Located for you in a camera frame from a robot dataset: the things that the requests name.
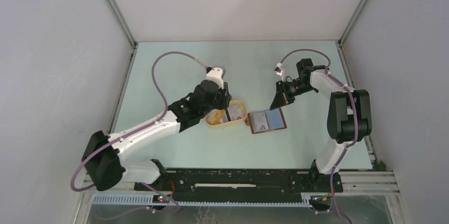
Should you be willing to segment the orange VIP card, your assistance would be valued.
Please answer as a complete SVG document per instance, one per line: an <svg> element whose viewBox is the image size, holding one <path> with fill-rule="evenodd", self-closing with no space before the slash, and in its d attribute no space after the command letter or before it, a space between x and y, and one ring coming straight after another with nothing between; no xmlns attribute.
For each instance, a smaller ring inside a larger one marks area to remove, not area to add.
<svg viewBox="0 0 449 224"><path fill-rule="evenodd" d="M207 116L206 116L206 122L209 125L217 125L220 123L220 120L225 115L225 110L212 110Z"/></svg>

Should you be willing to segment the brown leather card holder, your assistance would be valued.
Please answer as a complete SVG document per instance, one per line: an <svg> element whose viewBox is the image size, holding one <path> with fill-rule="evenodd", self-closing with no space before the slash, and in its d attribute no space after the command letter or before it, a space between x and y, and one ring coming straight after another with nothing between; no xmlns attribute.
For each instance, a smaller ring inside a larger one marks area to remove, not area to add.
<svg viewBox="0 0 449 224"><path fill-rule="evenodd" d="M250 128L252 134L288 128L281 108L248 113L245 124Z"/></svg>

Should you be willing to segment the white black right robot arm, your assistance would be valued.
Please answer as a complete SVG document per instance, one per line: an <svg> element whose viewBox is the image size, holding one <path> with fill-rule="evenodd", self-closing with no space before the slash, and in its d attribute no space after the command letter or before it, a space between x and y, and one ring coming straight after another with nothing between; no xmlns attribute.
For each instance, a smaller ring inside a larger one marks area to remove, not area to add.
<svg viewBox="0 0 449 224"><path fill-rule="evenodd" d="M314 91L329 101L327 131L329 139L322 153L312 162L308 184L322 191L333 183L339 165L349 150L372 131L370 95L354 89L334 77L325 65L314 65L311 59L297 63L298 77L288 79L282 63L274 72L281 77L270 106L272 110L292 104L296 96Z"/></svg>

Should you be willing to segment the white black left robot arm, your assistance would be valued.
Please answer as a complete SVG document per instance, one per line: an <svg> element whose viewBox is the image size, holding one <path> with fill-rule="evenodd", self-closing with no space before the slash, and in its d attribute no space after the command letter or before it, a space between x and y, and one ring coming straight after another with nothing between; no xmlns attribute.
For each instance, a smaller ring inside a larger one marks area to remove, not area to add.
<svg viewBox="0 0 449 224"><path fill-rule="evenodd" d="M93 133L82 156L92 186L106 191L120 182L134 182L148 184L157 191L165 188L167 175L156 159L133 164L130 157L159 139L199 124L212 110L227 109L231 95L223 80L225 73L223 67L207 67L205 80L193 92L168 105L156 117L121 132Z"/></svg>

